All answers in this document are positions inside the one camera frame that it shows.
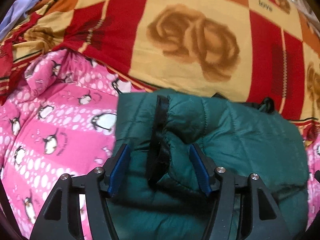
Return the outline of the pink penguin quilt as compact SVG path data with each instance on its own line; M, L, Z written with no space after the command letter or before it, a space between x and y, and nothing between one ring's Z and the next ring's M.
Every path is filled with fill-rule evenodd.
M86 174L117 150L118 101L130 93L145 92L65 49L39 57L27 68L1 107L1 179L25 237L61 174ZM319 210L319 185L313 177L319 168L319 139L302 139L309 168L309 225Z

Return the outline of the light blue cloth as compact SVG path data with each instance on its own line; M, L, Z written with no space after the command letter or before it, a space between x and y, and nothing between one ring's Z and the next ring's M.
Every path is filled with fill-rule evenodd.
M17 21L35 6L40 0L16 0L1 22L1 40L11 31Z

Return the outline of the green quilted puffer jacket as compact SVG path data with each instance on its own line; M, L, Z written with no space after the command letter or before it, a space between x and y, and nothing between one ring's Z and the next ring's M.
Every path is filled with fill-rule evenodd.
M216 165L240 176L257 173L293 237L308 222L308 159L297 127L221 98L163 90L119 97L116 144L131 146L121 187L109 204L120 239L200 239L212 202L189 160L198 144Z

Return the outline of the red orange rose blanket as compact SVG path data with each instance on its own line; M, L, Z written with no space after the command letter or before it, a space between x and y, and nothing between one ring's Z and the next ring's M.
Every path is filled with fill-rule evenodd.
M319 139L319 22L295 0L42 0L1 39L1 102L60 48L148 91L268 96L307 143Z

